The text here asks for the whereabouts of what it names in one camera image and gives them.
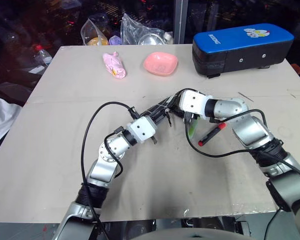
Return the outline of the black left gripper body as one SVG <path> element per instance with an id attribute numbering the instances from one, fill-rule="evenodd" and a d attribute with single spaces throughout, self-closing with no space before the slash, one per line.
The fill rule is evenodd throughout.
<path id="1" fill-rule="evenodd" d="M 158 129 L 158 125 L 161 121 L 163 121 L 166 118 L 166 114 L 165 113 L 151 113 L 149 115 L 150 120 L 150 124 L 152 126 L 152 128 L 154 129 L 154 133 L 152 135 L 152 137 L 154 137 L 157 129 Z"/>

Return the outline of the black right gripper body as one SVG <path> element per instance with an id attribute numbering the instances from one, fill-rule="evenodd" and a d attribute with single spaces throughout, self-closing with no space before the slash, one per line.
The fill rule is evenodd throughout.
<path id="1" fill-rule="evenodd" d="M 184 120 L 185 112 L 190 112 L 190 111 L 181 110 L 181 108 L 179 107 L 179 101 L 175 99 L 170 103 L 170 112 L 172 112 L 177 117 L 180 117 Z"/>

